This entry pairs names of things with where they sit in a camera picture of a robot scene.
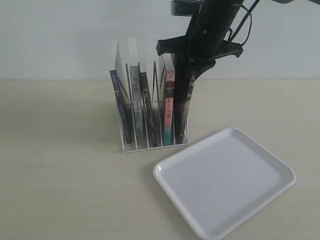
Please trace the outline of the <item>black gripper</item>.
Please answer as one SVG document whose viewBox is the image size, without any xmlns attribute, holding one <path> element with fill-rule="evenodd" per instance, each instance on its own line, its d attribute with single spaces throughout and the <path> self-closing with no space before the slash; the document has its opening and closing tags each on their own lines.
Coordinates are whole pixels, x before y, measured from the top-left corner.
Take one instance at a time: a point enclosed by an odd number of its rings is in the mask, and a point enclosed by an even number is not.
<svg viewBox="0 0 320 240">
<path fill-rule="evenodd" d="M 157 55 L 172 54 L 175 69 L 174 111 L 181 112 L 188 91 L 187 62 L 189 58 L 198 64 L 192 69 L 190 86 L 206 71 L 212 69 L 215 60 L 227 56 L 240 57 L 243 46 L 225 39 L 235 19 L 234 14 L 193 14 L 185 35 L 160 39 Z"/>
</svg>

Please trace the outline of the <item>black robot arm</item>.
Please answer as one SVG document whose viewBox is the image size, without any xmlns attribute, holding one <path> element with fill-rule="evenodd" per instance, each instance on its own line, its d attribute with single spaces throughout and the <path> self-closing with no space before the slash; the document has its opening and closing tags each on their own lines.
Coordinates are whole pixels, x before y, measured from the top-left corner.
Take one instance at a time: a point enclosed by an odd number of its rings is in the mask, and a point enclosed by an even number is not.
<svg viewBox="0 0 320 240">
<path fill-rule="evenodd" d="M 243 44 L 233 42 L 252 9 L 246 11 L 235 31 L 231 25 L 243 8 L 241 0 L 174 0 L 175 15 L 190 16 L 185 35 L 157 42 L 158 55 L 171 54 L 175 67 L 174 113 L 183 115 L 189 111 L 195 81 L 212 69 L 216 60 L 227 56 L 237 58 L 243 52 Z"/>
</svg>

